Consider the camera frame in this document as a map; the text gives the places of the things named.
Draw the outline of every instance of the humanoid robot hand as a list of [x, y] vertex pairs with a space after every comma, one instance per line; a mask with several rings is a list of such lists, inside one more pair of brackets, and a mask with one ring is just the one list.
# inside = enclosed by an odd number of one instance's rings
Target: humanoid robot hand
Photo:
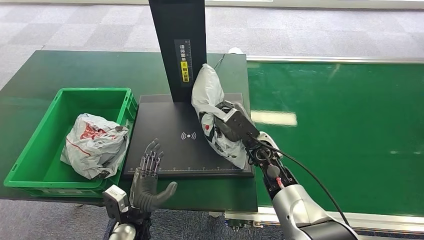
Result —
[[132, 179], [129, 203], [143, 213], [151, 213], [166, 202], [177, 190], [177, 183], [157, 194], [158, 169], [164, 152], [160, 151], [159, 140], [154, 139], [145, 149], [140, 166], [135, 169]]

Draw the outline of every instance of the white plastic bag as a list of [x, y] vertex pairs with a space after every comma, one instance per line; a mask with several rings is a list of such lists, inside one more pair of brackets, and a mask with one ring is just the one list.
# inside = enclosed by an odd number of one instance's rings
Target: white plastic bag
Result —
[[214, 116], [223, 119], [226, 115], [216, 107], [223, 100], [224, 91], [217, 73], [208, 64], [203, 64], [193, 85], [191, 104], [200, 118], [209, 145], [236, 167], [244, 169], [247, 153], [242, 141], [230, 141], [224, 134], [218, 135], [216, 132]]
[[114, 176], [128, 147], [128, 128], [101, 116], [80, 114], [60, 155], [75, 172], [93, 179]]

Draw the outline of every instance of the green bin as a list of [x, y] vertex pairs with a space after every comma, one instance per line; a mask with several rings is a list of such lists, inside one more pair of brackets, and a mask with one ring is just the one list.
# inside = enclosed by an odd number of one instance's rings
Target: green bin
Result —
[[101, 198], [105, 189], [118, 184], [124, 161], [116, 175], [89, 180], [60, 161], [65, 138], [78, 115], [84, 113], [127, 126], [130, 138], [137, 106], [129, 88], [62, 88], [4, 180], [4, 185], [36, 197]]

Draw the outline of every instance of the wireless symbol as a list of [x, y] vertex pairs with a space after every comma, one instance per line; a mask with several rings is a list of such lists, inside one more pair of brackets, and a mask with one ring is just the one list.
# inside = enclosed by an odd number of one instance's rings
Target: wireless symbol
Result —
[[197, 137], [197, 135], [196, 135], [196, 133], [195, 133], [195, 132], [193, 132], [193, 133], [185, 133], [185, 132], [182, 132], [182, 133], [181, 133], [181, 139], [182, 139], [182, 140], [186, 140], [186, 139], [193, 139], [193, 140], [195, 140], [195, 139], [196, 139], [196, 137]]

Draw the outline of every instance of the yellow label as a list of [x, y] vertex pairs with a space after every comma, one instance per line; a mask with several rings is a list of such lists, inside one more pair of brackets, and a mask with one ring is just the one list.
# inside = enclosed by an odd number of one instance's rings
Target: yellow label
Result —
[[187, 61], [181, 61], [181, 75], [182, 75], [182, 81], [184, 83], [190, 82], [189, 78], [189, 65]]

